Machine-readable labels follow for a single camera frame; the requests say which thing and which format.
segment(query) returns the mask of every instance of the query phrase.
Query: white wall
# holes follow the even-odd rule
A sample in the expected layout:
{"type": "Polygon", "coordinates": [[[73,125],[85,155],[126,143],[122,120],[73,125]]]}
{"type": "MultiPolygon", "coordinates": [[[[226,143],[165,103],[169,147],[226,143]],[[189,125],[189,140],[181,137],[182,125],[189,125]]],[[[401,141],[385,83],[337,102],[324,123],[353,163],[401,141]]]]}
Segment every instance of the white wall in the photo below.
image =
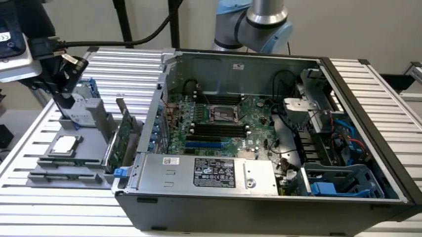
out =
{"type": "MultiPolygon", "coordinates": [[[[141,39],[166,18],[167,0],[126,1],[133,36],[141,39]]],[[[217,2],[185,0],[179,13],[182,47],[210,49],[217,2]]],[[[296,25],[290,40],[293,54],[365,58],[382,73],[401,73],[410,61],[422,61],[422,0],[285,2],[296,25]]],[[[122,40],[113,0],[54,0],[46,9],[63,40],[122,40]]],[[[169,27],[150,43],[138,47],[171,47],[169,27]]],[[[81,56],[85,51],[86,48],[70,49],[71,54],[81,56]]]]}

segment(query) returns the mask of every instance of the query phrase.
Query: blue cable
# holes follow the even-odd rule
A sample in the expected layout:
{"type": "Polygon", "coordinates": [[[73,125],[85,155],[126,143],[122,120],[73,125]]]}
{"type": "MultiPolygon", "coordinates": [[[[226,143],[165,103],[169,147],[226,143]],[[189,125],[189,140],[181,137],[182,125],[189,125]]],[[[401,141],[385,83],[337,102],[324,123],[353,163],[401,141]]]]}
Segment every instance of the blue cable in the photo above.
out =
{"type": "Polygon", "coordinates": [[[350,126],[345,121],[340,120],[338,118],[334,120],[334,122],[337,122],[338,124],[341,124],[342,126],[345,126],[346,128],[350,129],[352,132],[352,137],[356,138],[356,128],[353,126],[350,126]]]}

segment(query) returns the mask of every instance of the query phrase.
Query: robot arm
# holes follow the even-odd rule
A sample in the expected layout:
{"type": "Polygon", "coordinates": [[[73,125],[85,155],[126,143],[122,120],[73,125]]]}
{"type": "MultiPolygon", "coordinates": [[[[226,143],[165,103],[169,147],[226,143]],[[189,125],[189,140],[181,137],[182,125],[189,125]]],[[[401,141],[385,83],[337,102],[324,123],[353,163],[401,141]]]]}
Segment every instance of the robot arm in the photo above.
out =
{"type": "Polygon", "coordinates": [[[277,53],[293,32],[284,0],[221,0],[214,50],[277,53]]]}
{"type": "Polygon", "coordinates": [[[40,0],[0,0],[0,82],[18,80],[50,93],[62,108],[89,61],[59,49],[59,38],[40,0]]]}

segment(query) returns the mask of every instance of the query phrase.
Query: warning label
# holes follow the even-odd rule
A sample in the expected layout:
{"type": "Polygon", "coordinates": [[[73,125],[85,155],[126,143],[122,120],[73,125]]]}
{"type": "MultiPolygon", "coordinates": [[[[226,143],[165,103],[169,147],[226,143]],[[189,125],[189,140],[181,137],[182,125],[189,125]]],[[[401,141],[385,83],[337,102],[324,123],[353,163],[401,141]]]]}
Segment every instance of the warning label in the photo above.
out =
{"type": "Polygon", "coordinates": [[[195,158],[194,185],[197,187],[235,188],[233,159],[195,158]]]}

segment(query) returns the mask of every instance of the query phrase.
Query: power cord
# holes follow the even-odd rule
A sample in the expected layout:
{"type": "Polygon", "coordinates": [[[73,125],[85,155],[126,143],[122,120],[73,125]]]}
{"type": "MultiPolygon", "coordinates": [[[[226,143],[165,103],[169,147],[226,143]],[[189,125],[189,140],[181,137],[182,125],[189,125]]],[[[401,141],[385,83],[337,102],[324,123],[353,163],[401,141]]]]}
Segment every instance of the power cord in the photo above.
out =
{"type": "Polygon", "coordinates": [[[290,42],[289,41],[288,41],[288,52],[289,52],[289,55],[292,55],[290,42]]]}
{"type": "MultiPolygon", "coordinates": [[[[293,87],[293,90],[292,90],[292,94],[294,93],[294,91],[296,91],[296,88],[297,88],[297,84],[298,84],[298,82],[297,82],[297,75],[293,73],[293,71],[290,71],[290,70],[286,70],[286,69],[282,69],[282,70],[280,70],[280,71],[277,71],[276,72],[276,74],[273,75],[273,88],[271,88],[271,98],[274,99],[274,89],[276,89],[276,79],[277,79],[277,76],[281,74],[281,73],[289,73],[292,76],[293,76],[293,79],[294,79],[294,82],[296,82],[296,85],[294,85],[294,87],[293,87]]],[[[278,92],[277,92],[277,97],[280,97],[280,86],[281,86],[281,83],[284,83],[284,85],[285,85],[285,87],[288,88],[288,85],[286,85],[286,83],[285,83],[285,81],[281,79],[280,80],[280,84],[278,84],[278,87],[277,87],[277,90],[278,90],[278,92]]]]}
{"type": "Polygon", "coordinates": [[[137,40],[137,41],[127,41],[127,42],[119,42],[119,41],[77,41],[77,42],[66,42],[62,41],[59,44],[59,48],[71,48],[71,47],[85,47],[85,46],[134,46],[141,45],[145,43],[149,43],[163,31],[167,24],[170,23],[170,19],[174,17],[174,15],[178,13],[178,9],[183,3],[183,0],[179,1],[175,10],[170,13],[170,15],[166,17],[163,23],[158,27],[158,29],[154,31],[154,33],[147,36],[146,38],[137,40]]]}

